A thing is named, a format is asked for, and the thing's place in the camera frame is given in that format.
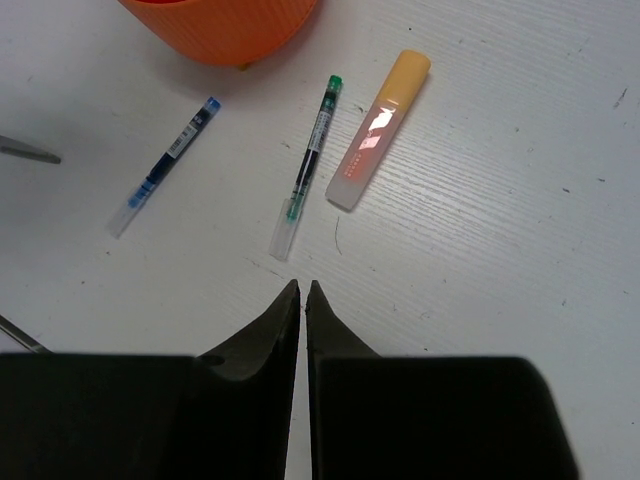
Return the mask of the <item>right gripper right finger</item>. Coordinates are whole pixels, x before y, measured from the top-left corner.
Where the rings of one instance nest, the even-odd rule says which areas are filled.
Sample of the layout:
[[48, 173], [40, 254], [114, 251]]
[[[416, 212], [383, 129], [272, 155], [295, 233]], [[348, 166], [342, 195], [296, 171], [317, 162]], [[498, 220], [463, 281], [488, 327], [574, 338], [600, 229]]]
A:
[[306, 305], [316, 479], [576, 479], [551, 391], [510, 356], [384, 357], [313, 282]]

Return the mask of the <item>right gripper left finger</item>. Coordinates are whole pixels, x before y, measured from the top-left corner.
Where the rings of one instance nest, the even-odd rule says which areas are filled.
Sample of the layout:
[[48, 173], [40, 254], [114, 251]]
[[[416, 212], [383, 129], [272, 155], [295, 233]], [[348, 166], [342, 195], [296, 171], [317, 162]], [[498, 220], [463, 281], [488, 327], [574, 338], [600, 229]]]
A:
[[192, 356], [5, 354], [5, 479], [280, 479], [300, 291]]

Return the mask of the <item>green gel pen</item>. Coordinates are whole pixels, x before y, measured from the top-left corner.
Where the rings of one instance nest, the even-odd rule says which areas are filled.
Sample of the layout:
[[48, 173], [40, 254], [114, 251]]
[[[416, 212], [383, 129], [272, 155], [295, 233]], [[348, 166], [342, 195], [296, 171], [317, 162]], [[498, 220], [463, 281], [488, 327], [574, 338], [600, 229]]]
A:
[[269, 254], [279, 261], [288, 257], [342, 86], [341, 77], [332, 75], [329, 78], [294, 187], [281, 208], [269, 247]]

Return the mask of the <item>blue gel pen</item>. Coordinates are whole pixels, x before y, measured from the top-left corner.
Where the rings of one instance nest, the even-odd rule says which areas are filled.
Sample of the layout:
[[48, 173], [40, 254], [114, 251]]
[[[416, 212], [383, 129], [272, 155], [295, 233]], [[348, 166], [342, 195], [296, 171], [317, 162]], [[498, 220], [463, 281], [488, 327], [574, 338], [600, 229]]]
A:
[[108, 224], [108, 230], [114, 238], [121, 237], [179, 159], [216, 116], [220, 107], [221, 105], [218, 100], [209, 97], [171, 146], [163, 153], [144, 180], [133, 189], [125, 203]]

